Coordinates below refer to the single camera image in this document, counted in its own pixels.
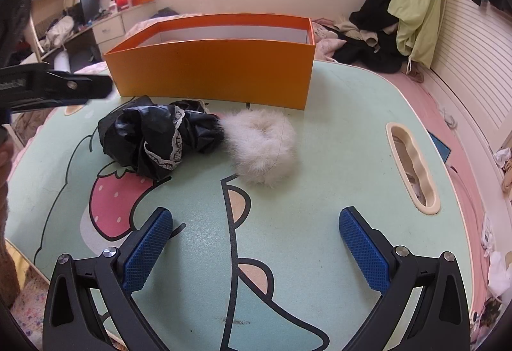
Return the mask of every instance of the drawer handle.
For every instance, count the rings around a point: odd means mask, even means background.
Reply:
[[[438,213],[441,209],[439,193],[437,192],[437,188],[434,184],[434,180],[432,179],[432,175],[428,170],[423,154],[419,150],[419,146],[414,140],[411,131],[404,125],[397,123],[388,123],[386,125],[386,131],[388,134],[388,141],[391,146],[391,153],[393,154],[400,176],[404,181],[407,192],[409,192],[409,196],[411,197],[414,205],[426,215]],[[408,159],[400,158],[395,144],[395,139],[405,147],[405,155]],[[420,202],[418,199],[418,196],[409,181],[408,173],[405,172],[403,161],[407,161],[409,165],[412,165],[414,174],[418,180],[417,183],[419,184],[424,197],[425,204]]]

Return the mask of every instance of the pink strawberry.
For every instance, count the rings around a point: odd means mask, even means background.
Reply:
[[[132,230],[132,210],[137,200],[153,185],[153,180],[111,163],[94,182],[89,215],[96,230],[115,241]]]

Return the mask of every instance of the metal screw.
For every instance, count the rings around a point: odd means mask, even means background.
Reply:
[[[409,255],[409,250],[407,247],[404,247],[403,245],[399,245],[395,248],[396,254],[398,254],[400,257],[406,257]]]
[[[453,253],[450,253],[449,251],[445,251],[443,257],[446,261],[455,261],[455,256],[453,255]]]
[[[57,259],[57,263],[59,264],[64,264],[64,263],[67,263],[69,260],[69,255],[68,254],[62,254],[59,256],[59,258]]]
[[[117,253],[116,247],[107,247],[103,250],[103,255],[105,257],[112,257]]]

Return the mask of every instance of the blue gripper pad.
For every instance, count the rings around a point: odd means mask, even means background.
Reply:
[[[172,215],[168,210],[164,210],[124,264],[122,287],[128,294],[144,287],[171,233]]]
[[[368,285],[384,295],[390,285],[388,262],[349,210],[341,211],[339,225],[341,237]]]

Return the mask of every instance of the orange shoebox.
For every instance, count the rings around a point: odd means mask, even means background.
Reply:
[[[121,96],[216,99],[303,110],[314,51],[307,18],[212,14],[153,24],[104,58]]]

